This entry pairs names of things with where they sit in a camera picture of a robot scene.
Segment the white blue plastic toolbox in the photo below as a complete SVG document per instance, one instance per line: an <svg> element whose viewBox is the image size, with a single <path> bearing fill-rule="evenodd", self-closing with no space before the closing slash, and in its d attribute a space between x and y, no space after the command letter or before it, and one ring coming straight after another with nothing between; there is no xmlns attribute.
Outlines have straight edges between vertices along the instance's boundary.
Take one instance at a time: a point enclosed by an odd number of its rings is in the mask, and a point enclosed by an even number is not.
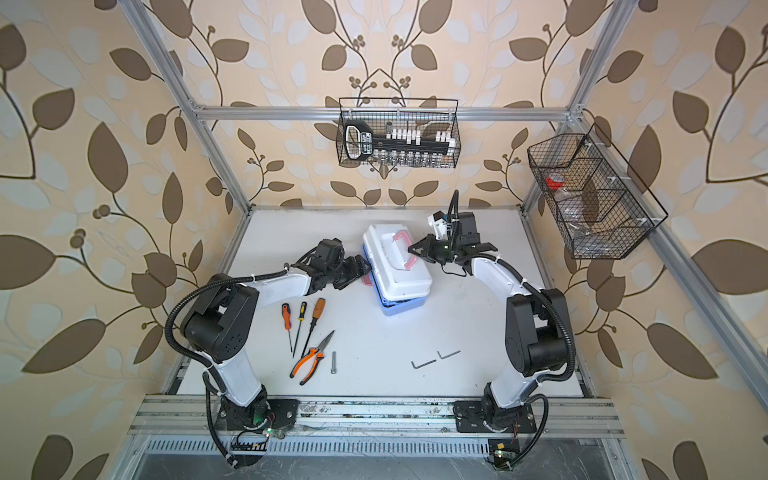
<svg viewBox="0 0 768 480"><path fill-rule="evenodd" d="M363 234L369 277L385 316L423 306L430 293L432 277L426 262L408 251L412 244L403 224L374 224Z"/></svg>

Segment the orange wooden handled screwdriver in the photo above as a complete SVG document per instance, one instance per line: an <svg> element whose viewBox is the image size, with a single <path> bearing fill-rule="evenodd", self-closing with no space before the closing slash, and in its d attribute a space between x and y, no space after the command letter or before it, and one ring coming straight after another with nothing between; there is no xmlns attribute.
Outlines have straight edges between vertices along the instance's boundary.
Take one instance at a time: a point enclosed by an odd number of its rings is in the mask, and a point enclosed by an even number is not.
<svg viewBox="0 0 768 480"><path fill-rule="evenodd" d="M315 303L315 307L311 316L310 329L306 337L304 348L302 349L302 352L301 352L302 357L304 357L308 351L310 339L312 337L317 321L319 320L319 318L321 317L324 311L325 305L326 305L326 300L324 298L319 298Z"/></svg>

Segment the yellow black handled screwdriver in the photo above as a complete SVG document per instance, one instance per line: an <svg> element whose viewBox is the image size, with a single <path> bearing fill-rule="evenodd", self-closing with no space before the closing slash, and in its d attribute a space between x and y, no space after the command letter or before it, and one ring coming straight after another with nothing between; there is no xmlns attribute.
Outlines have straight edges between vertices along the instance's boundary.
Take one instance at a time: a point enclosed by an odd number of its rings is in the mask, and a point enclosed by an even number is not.
<svg viewBox="0 0 768 480"><path fill-rule="evenodd" d="M295 339L294 339L293 351L292 351L292 356L293 357L295 357L297 355L297 352L298 352L298 342L299 342L299 339L300 339L300 333L301 333L302 325L303 325L303 322L305 320L307 306L308 306L307 301L303 301L301 303L301 305L300 305L299 316L298 316L298 327L297 327L297 331L296 331L296 335L295 335Z"/></svg>

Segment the red handled small screwdriver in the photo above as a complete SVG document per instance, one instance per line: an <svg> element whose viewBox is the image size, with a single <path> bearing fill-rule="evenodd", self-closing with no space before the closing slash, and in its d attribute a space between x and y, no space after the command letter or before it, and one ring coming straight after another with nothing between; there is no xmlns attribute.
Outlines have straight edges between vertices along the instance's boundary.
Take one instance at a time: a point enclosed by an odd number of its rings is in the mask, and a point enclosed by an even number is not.
<svg viewBox="0 0 768 480"><path fill-rule="evenodd" d="M282 318L283 318L284 328L285 328L285 330L286 330L286 332L288 334L290 352L293 353L294 352L294 347L293 347L292 334L291 334L291 329L292 329L291 307L290 307L290 305L288 303L283 303L282 306L281 306L281 310L282 310Z"/></svg>

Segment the orange handled pliers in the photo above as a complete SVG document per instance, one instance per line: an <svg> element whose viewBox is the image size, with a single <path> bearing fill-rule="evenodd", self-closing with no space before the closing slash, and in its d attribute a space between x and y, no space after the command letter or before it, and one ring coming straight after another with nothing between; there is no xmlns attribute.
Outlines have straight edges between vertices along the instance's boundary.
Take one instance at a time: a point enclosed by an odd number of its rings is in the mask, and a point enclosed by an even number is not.
<svg viewBox="0 0 768 480"><path fill-rule="evenodd" d="M310 368L308 370L307 375L300 381L299 385L304 386L306 385L309 380L313 377L315 374L317 367L319 363L325 358L324 350L327 347L327 345L330 343L330 340L333 338L335 334L335 331L331 331L320 343L318 346L310 348L308 353L303 355L294 365L292 368L289 377L291 379L295 378L299 371L303 368L303 366L307 363L310 363Z"/></svg>

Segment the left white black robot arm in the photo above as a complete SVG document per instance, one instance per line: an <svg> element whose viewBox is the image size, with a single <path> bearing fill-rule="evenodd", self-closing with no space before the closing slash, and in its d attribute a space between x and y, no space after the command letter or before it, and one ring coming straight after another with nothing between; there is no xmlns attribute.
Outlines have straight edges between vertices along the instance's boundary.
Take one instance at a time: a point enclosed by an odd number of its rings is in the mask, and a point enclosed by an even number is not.
<svg viewBox="0 0 768 480"><path fill-rule="evenodd" d="M324 239L276 272L239 277L216 274L170 311L163 325L164 338L177 353L203 366L207 428L230 467L238 469L242 463L216 431L212 397L219 397L225 409L245 416L246 431L264 433L276 422L266 387L245 351L257 309L312 295L328 285L342 290L371 271L363 256L347 256L339 239Z"/></svg>

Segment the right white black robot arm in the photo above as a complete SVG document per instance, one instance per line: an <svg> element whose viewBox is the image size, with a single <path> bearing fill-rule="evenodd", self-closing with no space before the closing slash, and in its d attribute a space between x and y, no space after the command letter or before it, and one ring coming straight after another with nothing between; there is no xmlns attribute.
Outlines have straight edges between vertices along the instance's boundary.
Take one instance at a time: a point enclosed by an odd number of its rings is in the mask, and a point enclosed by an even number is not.
<svg viewBox="0 0 768 480"><path fill-rule="evenodd" d="M408 252L442 270L461 268L458 275L485 284L505 303L504 345L510 365L489 382L480 401L483 426L496 433L519 434L519 421L542 403L542 415L528 443L509 451L497 449L490 463L512 471L542 437L551 410L549 398L539 391L547 382L569 380L576 368L576 347L565 294L538 287L509 262L493 244L483 242L471 212L459 210L459 192L448 209L429 218L433 232L408 247Z"/></svg>

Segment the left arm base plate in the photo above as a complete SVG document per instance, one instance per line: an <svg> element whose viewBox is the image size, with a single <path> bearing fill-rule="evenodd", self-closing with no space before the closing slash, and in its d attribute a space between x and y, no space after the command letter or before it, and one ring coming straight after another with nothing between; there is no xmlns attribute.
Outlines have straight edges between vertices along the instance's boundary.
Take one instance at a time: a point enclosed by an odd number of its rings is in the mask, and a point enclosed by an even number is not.
<svg viewBox="0 0 768 480"><path fill-rule="evenodd" d="M241 407L224 397L215 426L226 431L290 429L296 422L298 407L297 399L256 400L248 407Z"/></svg>

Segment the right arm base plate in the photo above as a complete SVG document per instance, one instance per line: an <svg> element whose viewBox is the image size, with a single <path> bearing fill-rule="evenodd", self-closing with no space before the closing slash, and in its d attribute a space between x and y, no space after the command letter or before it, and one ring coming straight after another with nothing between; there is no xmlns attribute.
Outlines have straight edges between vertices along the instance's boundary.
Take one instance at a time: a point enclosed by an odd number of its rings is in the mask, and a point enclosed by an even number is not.
<svg viewBox="0 0 768 480"><path fill-rule="evenodd" d="M480 400L453 403L452 412L459 433L532 434L537 430L532 407L501 409Z"/></svg>

